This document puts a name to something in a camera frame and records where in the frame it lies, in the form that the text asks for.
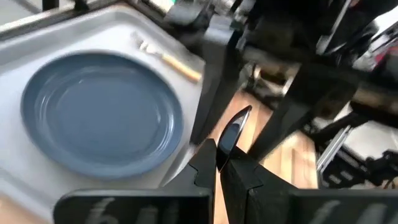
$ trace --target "black bracket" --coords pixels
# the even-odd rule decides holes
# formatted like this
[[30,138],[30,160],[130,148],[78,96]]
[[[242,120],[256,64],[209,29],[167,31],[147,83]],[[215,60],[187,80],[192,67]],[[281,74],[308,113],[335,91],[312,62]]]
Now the black bracket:
[[90,8],[87,5],[86,0],[75,0],[75,10],[76,11],[86,11]]

